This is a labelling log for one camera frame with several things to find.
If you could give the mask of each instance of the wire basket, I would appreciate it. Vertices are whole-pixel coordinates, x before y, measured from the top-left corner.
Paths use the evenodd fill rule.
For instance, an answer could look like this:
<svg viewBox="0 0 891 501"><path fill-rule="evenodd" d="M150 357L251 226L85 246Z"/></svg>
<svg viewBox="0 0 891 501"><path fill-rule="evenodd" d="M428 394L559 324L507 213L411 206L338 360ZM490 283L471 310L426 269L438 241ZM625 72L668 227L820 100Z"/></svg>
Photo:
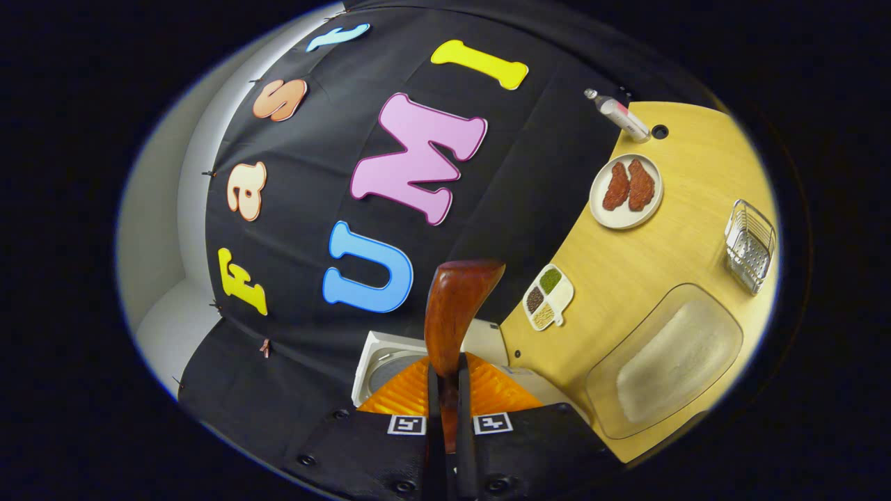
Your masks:
<svg viewBox="0 0 891 501"><path fill-rule="evenodd" d="M771 269L777 234L771 222L744 200L733 203L724 229L727 267L752 295L758 294Z"/></svg>

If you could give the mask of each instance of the screw hole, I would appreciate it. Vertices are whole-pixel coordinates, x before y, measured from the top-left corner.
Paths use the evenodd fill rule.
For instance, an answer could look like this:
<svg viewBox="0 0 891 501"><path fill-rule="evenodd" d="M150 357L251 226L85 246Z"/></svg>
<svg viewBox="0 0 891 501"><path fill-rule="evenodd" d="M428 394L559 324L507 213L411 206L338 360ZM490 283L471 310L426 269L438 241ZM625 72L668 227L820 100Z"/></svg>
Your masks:
<svg viewBox="0 0 891 501"><path fill-rule="evenodd" d="M315 458L306 454L298 456L297 461L304 466L315 466Z"/></svg>
<svg viewBox="0 0 891 501"><path fill-rule="evenodd" d="M414 484L407 481L397 482L394 486L396 492L412 492L414 490Z"/></svg>
<svg viewBox="0 0 891 501"><path fill-rule="evenodd" d="M668 136L668 127L660 124L653 128L653 137L657 139L665 139L666 136Z"/></svg>
<svg viewBox="0 0 891 501"><path fill-rule="evenodd" d="M486 484L486 490L493 494L496 494L499 492L504 492L510 486L511 484L505 479L492 479Z"/></svg>

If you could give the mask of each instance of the white bottle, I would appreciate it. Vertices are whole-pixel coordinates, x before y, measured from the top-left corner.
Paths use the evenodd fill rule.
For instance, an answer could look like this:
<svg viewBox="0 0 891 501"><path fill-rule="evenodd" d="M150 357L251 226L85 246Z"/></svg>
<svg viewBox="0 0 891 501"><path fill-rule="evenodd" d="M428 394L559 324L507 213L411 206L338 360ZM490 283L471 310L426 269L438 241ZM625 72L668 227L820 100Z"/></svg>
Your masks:
<svg viewBox="0 0 891 501"><path fill-rule="evenodd" d="M625 106L607 95L598 95L594 89L585 89L584 96L594 101L597 109L619 127L623 128L636 143L650 140L650 129Z"/></svg>

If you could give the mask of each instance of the wooden table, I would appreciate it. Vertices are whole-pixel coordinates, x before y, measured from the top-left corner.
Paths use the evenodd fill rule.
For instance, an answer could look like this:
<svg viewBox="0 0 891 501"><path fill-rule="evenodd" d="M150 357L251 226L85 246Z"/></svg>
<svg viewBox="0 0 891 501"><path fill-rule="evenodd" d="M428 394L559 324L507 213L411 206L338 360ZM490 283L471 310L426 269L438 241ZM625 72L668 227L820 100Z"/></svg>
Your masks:
<svg viewBox="0 0 891 501"><path fill-rule="evenodd" d="M501 325L511 365L532 369L563 389L626 463L712 407L745 369L771 314L783 244L778 243L764 287L754 297L724 265L723 230L737 199L759 209L779 232L767 173L730 116L681 103L632 103L629 109L650 127L663 124L669 130L665 139L644 144L623 131L610 157L639 153L653 160L665 186L657 212L641 226L617 231L598 224L586 204L552 259L576 289L564 325L537 332L522 304ZM592 165L587 179L568 182L590 184L600 167ZM669 290L687 282L712 294L742 326L737 359L711 388L665 421L626 439L606 437L585 393L588 372ZM513 356L517 349L520 358Z"/></svg>

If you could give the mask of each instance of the blue letter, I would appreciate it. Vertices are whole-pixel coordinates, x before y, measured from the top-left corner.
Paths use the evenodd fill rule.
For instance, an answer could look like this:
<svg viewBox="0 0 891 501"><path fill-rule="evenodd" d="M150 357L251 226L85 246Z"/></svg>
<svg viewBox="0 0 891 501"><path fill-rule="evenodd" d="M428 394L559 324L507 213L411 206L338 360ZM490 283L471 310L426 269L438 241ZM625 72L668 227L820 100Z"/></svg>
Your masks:
<svg viewBox="0 0 891 501"><path fill-rule="evenodd" d="M313 41L309 43L309 47L307 47L307 52L313 52L316 47L319 45L329 45L329 44L339 44L340 42L347 42L348 40L352 40L353 38L362 35L365 31L368 31L372 25L368 24L360 24L355 28L349 31L340 32L343 28L335 28L329 31L324 35L319 35L316 38L313 38Z"/></svg>
<svg viewBox="0 0 891 501"><path fill-rule="evenodd" d="M329 303L347 303L356 308L387 313L399 308L408 298L414 278L412 261L396 247L350 233L349 225L338 221L331 230L328 252L335 259L342 258L344 254L368 259L382 264L390 272L387 285L377 289L340 276L340 271L335 267L328 268L322 281L322 295Z"/></svg>

